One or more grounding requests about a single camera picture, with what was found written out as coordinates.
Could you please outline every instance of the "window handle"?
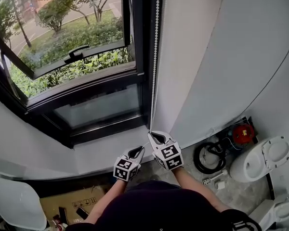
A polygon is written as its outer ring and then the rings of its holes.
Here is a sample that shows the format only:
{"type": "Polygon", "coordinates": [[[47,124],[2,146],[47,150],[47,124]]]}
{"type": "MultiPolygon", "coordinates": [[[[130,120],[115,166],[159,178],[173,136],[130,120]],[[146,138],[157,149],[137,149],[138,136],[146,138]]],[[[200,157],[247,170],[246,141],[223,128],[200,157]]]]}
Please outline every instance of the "window handle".
{"type": "Polygon", "coordinates": [[[89,45],[88,45],[88,44],[86,44],[86,45],[81,45],[81,46],[79,46],[79,47],[77,47],[77,48],[75,48],[75,49],[70,50],[70,51],[68,52],[68,56],[63,59],[64,62],[65,62],[66,64],[70,64],[70,63],[72,63],[72,62],[75,62],[75,61],[77,61],[77,60],[82,59],[82,57],[83,57],[82,52],[81,52],[81,51],[80,51],[80,52],[77,52],[77,51],[82,50],[82,49],[85,49],[85,48],[89,48],[89,45]]]}

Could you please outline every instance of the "window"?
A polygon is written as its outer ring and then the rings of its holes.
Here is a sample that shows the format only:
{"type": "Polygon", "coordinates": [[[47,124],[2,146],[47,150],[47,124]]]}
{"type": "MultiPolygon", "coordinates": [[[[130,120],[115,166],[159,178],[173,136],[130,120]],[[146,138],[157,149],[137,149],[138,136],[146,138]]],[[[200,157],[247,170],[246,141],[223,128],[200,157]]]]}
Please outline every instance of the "window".
{"type": "Polygon", "coordinates": [[[0,0],[0,100],[70,148],[149,124],[156,1],[0,0]]]}

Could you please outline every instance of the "brown cardboard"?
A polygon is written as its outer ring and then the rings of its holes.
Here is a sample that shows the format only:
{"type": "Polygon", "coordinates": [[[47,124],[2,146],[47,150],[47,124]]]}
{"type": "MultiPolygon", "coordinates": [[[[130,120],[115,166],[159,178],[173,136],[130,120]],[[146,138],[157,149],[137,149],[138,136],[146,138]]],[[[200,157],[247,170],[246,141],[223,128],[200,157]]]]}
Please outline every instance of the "brown cardboard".
{"type": "Polygon", "coordinates": [[[68,225],[82,222],[82,218],[76,213],[79,207],[90,213],[93,206],[105,194],[106,187],[96,186],[65,194],[41,198],[40,203],[44,210],[45,216],[51,226],[53,226],[53,217],[59,214],[59,207],[66,209],[66,218],[68,225]]]}

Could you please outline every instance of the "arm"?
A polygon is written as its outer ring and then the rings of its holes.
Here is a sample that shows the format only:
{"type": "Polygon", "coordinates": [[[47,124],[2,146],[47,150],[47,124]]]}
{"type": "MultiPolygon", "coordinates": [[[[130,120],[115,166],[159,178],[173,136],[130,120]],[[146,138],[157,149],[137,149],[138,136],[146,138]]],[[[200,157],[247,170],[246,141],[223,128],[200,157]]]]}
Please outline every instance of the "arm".
{"type": "Polygon", "coordinates": [[[192,177],[184,168],[178,167],[172,172],[182,188],[200,193],[219,212],[231,209],[227,205],[223,204],[209,188],[195,180],[195,178],[192,177]]]}
{"type": "Polygon", "coordinates": [[[107,205],[116,197],[124,193],[127,182],[117,180],[112,188],[96,203],[88,217],[83,222],[95,224],[107,205]]]}

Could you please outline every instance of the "black hose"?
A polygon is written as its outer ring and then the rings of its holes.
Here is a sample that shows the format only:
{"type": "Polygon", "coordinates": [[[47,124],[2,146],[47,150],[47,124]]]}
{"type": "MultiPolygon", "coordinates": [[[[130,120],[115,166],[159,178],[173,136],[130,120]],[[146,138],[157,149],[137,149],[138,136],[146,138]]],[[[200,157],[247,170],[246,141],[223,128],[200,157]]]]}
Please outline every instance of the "black hose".
{"type": "Polygon", "coordinates": [[[194,150],[194,164],[195,167],[204,174],[213,174],[215,172],[220,171],[221,169],[223,169],[226,165],[226,159],[225,159],[225,150],[220,149],[220,147],[218,146],[218,143],[211,143],[211,142],[207,142],[207,143],[203,143],[201,145],[199,145],[197,148],[195,148],[194,150]],[[218,165],[216,168],[207,168],[205,167],[201,161],[200,161],[200,152],[203,148],[209,146],[209,148],[207,149],[207,152],[212,153],[214,155],[217,155],[220,160],[218,161],[218,165]]]}

